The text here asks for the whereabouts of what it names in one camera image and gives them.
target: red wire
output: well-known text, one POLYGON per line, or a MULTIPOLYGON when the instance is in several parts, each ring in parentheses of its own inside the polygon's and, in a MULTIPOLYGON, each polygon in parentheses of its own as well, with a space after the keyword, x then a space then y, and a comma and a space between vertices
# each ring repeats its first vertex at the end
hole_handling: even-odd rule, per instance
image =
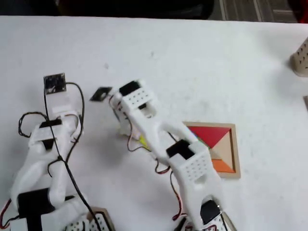
POLYGON ((7 226, 3 226, 2 222, 3 222, 3 216, 4 216, 4 213, 6 212, 6 210, 8 209, 8 207, 10 206, 12 200, 8 200, 8 202, 6 203, 6 205, 4 206, 3 210, 1 211, 1 214, 0 214, 0 229, 2 230, 5 230, 9 227, 10 224, 8 224, 7 226))
POLYGON ((167 173, 167 172, 170 170, 170 166, 168 166, 165 170, 157 171, 158 166, 159 166, 159 162, 158 162, 157 159, 156 159, 156 161, 157 161, 157 165, 156 165, 156 167, 155 167, 155 172, 156 172, 157 174, 165 174, 165 173, 167 173))
POLYGON ((182 214, 182 201, 181 201, 181 198, 180 198, 178 192, 175 190, 174 185, 172 183, 172 174, 173 174, 173 171, 171 171, 171 173, 170 173, 170 184, 171 184, 172 190, 173 190, 174 194, 176 195, 177 200, 179 202, 179 212, 172 217, 172 220, 177 220, 181 215, 185 215, 185 214, 182 214))
POLYGON ((214 228, 213 231, 217 231, 217 226, 216 225, 211 225, 211 226, 207 227, 205 230, 210 230, 211 228, 214 228))

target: white 3d-printed part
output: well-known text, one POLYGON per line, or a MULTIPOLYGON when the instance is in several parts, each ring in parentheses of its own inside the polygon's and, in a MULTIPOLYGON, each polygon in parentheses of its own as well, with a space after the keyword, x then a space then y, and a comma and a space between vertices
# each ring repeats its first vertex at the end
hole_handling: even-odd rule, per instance
MULTIPOLYGON (((102 231, 109 231, 106 221, 102 214, 96 214, 98 223, 102 231)), ((79 221, 68 225, 64 231, 98 231, 95 220, 93 219, 90 223, 86 217, 81 218, 79 221)))

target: wire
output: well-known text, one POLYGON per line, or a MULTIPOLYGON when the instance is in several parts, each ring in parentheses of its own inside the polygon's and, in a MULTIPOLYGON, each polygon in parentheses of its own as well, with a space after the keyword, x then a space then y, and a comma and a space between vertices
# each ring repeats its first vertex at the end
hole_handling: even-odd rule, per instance
POLYGON ((17 220, 17 219, 19 219, 19 215, 17 215, 17 216, 16 216, 16 217, 14 217, 14 218, 10 218, 10 219, 8 219, 8 221, 5 223, 5 225, 4 225, 4 226, 9 227, 10 222, 11 222, 11 221, 13 221, 13 220, 17 220))
POLYGON ((1 211, 1 214, 0 214, 0 229, 1 230, 5 230, 9 227, 10 225, 10 222, 13 221, 13 220, 16 220, 19 218, 19 216, 16 216, 14 218, 10 218, 4 225, 3 225, 3 216, 6 212, 6 210, 8 209, 8 207, 10 206, 12 200, 9 199, 8 202, 5 204, 5 206, 3 207, 2 211, 1 211))
POLYGON ((222 213, 220 214, 220 216, 221 216, 221 219, 222 219, 223 227, 225 227, 225 230, 228 231, 227 225, 226 225, 226 223, 225 223, 225 219, 223 218, 222 213))
POLYGON ((181 198, 180 198, 180 196, 179 196, 179 194, 178 194, 178 192, 176 191, 176 189, 175 189, 175 187, 174 187, 174 185, 173 185, 173 183, 172 183, 172 174, 173 174, 173 171, 171 171, 171 173, 170 173, 170 184, 171 184, 171 187, 172 187, 172 190, 173 190, 173 192, 174 192, 174 194, 175 194, 175 196, 177 197, 177 200, 178 200, 178 202, 179 202, 179 212, 176 214, 176 215, 174 215, 173 217, 172 217, 172 220, 177 220, 180 216, 185 216, 185 215, 187 215, 186 213, 182 213, 182 201, 181 201, 181 198))
POLYGON ((170 132, 168 132, 168 134, 174 140, 175 143, 178 142, 177 139, 175 139, 174 136, 170 132))
MULTIPOLYGON (((67 84, 74 84, 75 86, 77 86, 78 89, 79 89, 79 91, 81 92, 81 96, 82 96, 82 98, 83 98, 82 90, 81 90, 81 88, 80 88, 77 84, 75 84, 75 83, 67 83, 67 84)), ((48 115, 48 107, 47 107, 46 91, 45 91, 45 90, 44 90, 44 103, 45 103, 45 110, 46 110, 47 120, 50 121, 50 120, 49 120, 49 115, 48 115)), ((82 112, 83 112, 83 115, 84 115, 84 98, 83 98, 83 109, 82 109, 82 112)), ((68 173, 68 175, 69 175, 69 177, 70 177, 70 179, 71 179, 71 181, 72 181, 72 183, 73 183, 73 186, 74 186, 74 188, 75 188, 75 190, 76 190, 78 196, 80 197, 80 199, 82 200, 83 204, 87 207, 87 209, 89 210, 89 212, 90 212, 91 215, 93 216, 93 219, 94 219, 94 221, 95 221, 95 223, 96 223, 96 225, 97 225, 98 230, 99 230, 99 231, 102 231, 102 229, 101 229, 101 227, 100 227, 100 224, 99 224, 99 222, 98 222, 98 220, 97 220, 97 218, 96 218, 96 216, 95 216, 93 210, 91 209, 90 205, 88 204, 88 202, 86 201, 86 199, 85 199, 84 196, 82 195, 82 193, 81 193, 81 191, 80 191, 80 189, 79 189, 79 187, 78 187, 78 185, 77 185, 77 183, 76 183, 76 181, 75 181, 75 178, 74 178, 74 176, 73 176, 73 174, 72 174, 72 172, 71 172, 71 170, 70 170, 70 168, 69 168, 69 166, 68 166, 67 161, 64 161, 63 158, 62 158, 62 156, 60 155, 59 148, 58 148, 58 145, 57 145, 57 140, 56 140, 55 135, 54 135, 54 132, 53 132, 53 130, 52 130, 52 126, 50 125, 49 127, 50 127, 50 129, 51 129, 52 137, 53 137, 53 140, 54 140, 54 143, 55 143, 57 152, 58 152, 58 159, 57 159, 57 161, 63 161, 63 162, 64 162, 64 165, 65 165, 65 168, 66 168, 66 170, 67 170, 67 173, 68 173)))
POLYGON ((73 146, 71 147, 71 150, 69 150, 69 152, 67 154, 67 157, 66 157, 65 161, 68 162, 68 160, 69 160, 69 158, 70 158, 70 156, 72 154, 72 151, 75 148, 76 144, 79 142, 80 136, 81 136, 82 131, 83 131, 83 123, 84 123, 84 117, 85 117, 85 98, 83 96, 83 93, 82 93, 82 90, 81 90, 80 86, 77 83, 67 82, 66 84, 75 85, 78 88, 79 92, 80 92, 80 96, 81 96, 81 100, 82 100, 82 112, 81 112, 81 120, 80 120, 80 123, 81 123, 80 133, 77 136, 77 139, 75 140, 73 146))
POLYGON ((148 148, 146 148, 146 147, 144 147, 144 146, 139 146, 139 147, 137 147, 137 148, 135 148, 135 149, 130 149, 129 143, 130 143, 130 141, 131 141, 131 138, 133 137, 133 124, 131 123, 131 120, 130 120, 129 117, 126 115, 126 113, 124 113, 124 115, 126 116, 126 119, 128 120, 128 122, 129 122, 129 124, 130 124, 130 135, 129 135, 129 138, 128 138, 128 140, 127 140, 127 149, 128 149, 130 152, 134 152, 134 151, 136 151, 136 150, 138 150, 138 149, 140 149, 140 148, 143 148, 143 149, 147 150, 148 152, 152 152, 150 149, 148 149, 148 148))
POLYGON ((164 169, 164 170, 162 170, 162 171, 157 171, 158 166, 159 166, 159 162, 158 162, 157 159, 156 159, 156 161, 157 161, 157 164, 156 164, 156 167, 155 167, 155 172, 156 172, 157 174, 165 174, 165 173, 167 173, 167 172, 170 170, 170 166, 168 166, 166 169, 164 169))
POLYGON ((205 230, 210 230, 211 228, 214 228, 213 231, 217 231, 217 226, 216 225, 210 225, 209 227, 206 227, 205 230))
POLYGON ((27 116, 27 115, 41 115, 42 117, 44 117, 44 119, 47 120, 47 116, 45 114, 43 114, 42 112, 27 112, 27 113, 24 113, 21 118, 19 119, 18 121, 18 134, 23 136, 23 137, 26 137, 26 138, 30 138, 31 136, 31 133, 30 135, 26 135, 23 133, 23 131, 21 130, 21 126, 23 124, 23 120, 24 118, 27 116))

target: black cable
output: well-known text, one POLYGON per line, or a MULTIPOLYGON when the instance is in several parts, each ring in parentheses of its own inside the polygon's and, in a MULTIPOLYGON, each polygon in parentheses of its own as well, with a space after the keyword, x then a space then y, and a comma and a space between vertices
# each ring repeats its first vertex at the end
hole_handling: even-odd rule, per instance
POLYGON ((18 134, 21 135, 21 136, 23 136, 23 137, 30 138, 31 133, 30 133, 30 135, 26 135, 26 134, 24 134, 23 131, 21 130, 21 126, 22 126, 22 124, 23 124, 23 120, 24 120, 24 118, 25 118, 27 115, 40 115, 40 116, 43 116, 44 119, 46 119, 46 120, 47 120, 47 116, 46 116, 45 114, 43 114, 42 112, 27 112, 27 113, 24 113, 24 114, 21 116, 21 118, 20 118, 19 121, 18 121, 18 134))
POLYGON ((71 147, 71 150, 69 150, 68 154, 67 154, 67 157, 66 157, 66 162, 68 162, 71 154, 72 154, 72 151, 73 149, 75 148, 76 144, 79 142, 79 139, 80 139, 80 136, 82 134, 82 131, 83 131, 83 122, 84 122, 84 117, 85 117, 85 98, 83 96, 83 93, 82 93, 82 90, 80 88, 80 86, 77 84, 77 83, 73 83, 73 82, 67 82, 66 84, 71 84, 71 85, 75 85, 79 92, 80 92, 80 96, 81 96, 81 100, 82 100, 82 112, 81 112, 81 120, 80 120, 80 124, 81 124, 81 128, 80 128, 80 133, 77 137, 77 139, 75 140, 73 146, 71 147))
POLYGON ((178 142, 177 139, 175 139, 174 136, 170 132, 168 132, 168 134, 174 140, 175 143, 178 142))
POLYGON ((228 231, 227 226, 226 226, 226 223, 225 223, 225 219, 223 218, 222 213, 221 213, 220 216, 221 216, 221 219, 222 219, 223 227, 225 227, 225 230, 228 231))
POLYGON ((8 226, 8 225, 9 225, 9 223, 10 223, 11 221, 13 221, 13 220, 17 220, 17 219, 19 219, 19 215, 17 215, 17 216, 16 216, 16 217, 14 217, 14 218, 10 218, 10 219, 8 219, 8 221, 5 223, 4 227, 8 226))
POLYGON ((183 219, 179 222, 178 226, 177 226, 173 231, 181 231, 182 228, 183 228, 183 226, 184 226, 184 224, 185 224, 185 221, 186 221, 186 218, 183 218, 183 219))
MULTIPOLYGON (((75 83, 70 83, 70 84, 76 85, 76 86, 78 87, 78 89, 80 90, 80 92, 82 92, 81 88, 80 88, 77 84, 75 84, 75 83)), ((45 110, 46 110, 47 121, 50 121, 50 120, 49 120, 49 115, 48 115, 47 101, 46 101, 45 83, 44 83, 44 103, 45 103, 45 110)), ((70 177, 70 179, 71 179, 71 181, 72 181, 72 183, 73 183, 73 186, 74 186, 74 188, 75 188, 75 190, 76 190, 78 196, 80 197, 80 199, 82 200, 83 204, 87 207, 87 209, 89 210, 89 212, 90 212, 91 215, 93 216, 93 219, 94 219, 94 221, 95 221, 95 223, 96 223, 96 225, 97 225, 98 230, 99 230, 99 231, 102 231, 102 229, 101 229, 101 227, 100 227, 100 224, 99 224, 97 218, 95 217, 95 214, 94 214, 93 210, 91 209, 90 205, 88 204, 88 202, 86 201, 86 199, 85 199, 84 196, 82 195, 82 193, 81 193, 81 191, 80 191, 80 189, 79 189, 79 187, 78 187, 78 185, 77 185, 77 183, 76 183, 76 181, 75 181, 75 178, 74 178, 74 176, 73 176, 73 174, 72 174, 72 172, 71 172, 71 170, 70 170, 70 168, 69 168, 69 166, 68 166, 68 163, 67 163, 66 161, 64 161, 63 158, 62 158, 62 156, 60 155, 59 148, 58 148, 58 145, 57 145, 57 140, 56 140, 56 137, 55 137, 54 132, 53 132, 53 130, 52 130, 52 126, 50 125, 49 127, 50 127, 50 129, 51 129, 52 137, 53 137, 53 140, 54 140, 54 143, 55 143, 57 152, 58 152, 58 159, 57 159, 56 161, 51 162, 51 163, 49 164, 49 167, 50 167, 51 164, 56 163, 57 161, 63 161, 63 162, 64 162, 64 165, 65 165, 65 168, 66 168, 66 170, 67 170, 67 173, 68 173, 68 175, 69 175, 69 177, 70 177)))

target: white table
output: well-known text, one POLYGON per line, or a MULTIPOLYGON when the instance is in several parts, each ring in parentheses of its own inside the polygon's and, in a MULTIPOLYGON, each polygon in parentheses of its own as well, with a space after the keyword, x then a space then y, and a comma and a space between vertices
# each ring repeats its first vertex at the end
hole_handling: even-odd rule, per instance
MULTIPOLYGON (((0 204, 27 152, 18 119, 44 111, 43 76, 65 72, 86 99, 143 78, 176 118, 236 124, 242 178, 223 186, 238 230, 306 230, 308 83, 287 61, 307 35, 300 24, 0 17, 0 204)), ((23 129, 40 121, 29 117, 23 129)), ((70 162, 80 188, 118 231, 172 230, 168 174, 155 174, 145 152, 128 153, 117 129, 106 102, 86 102, 70 162)))

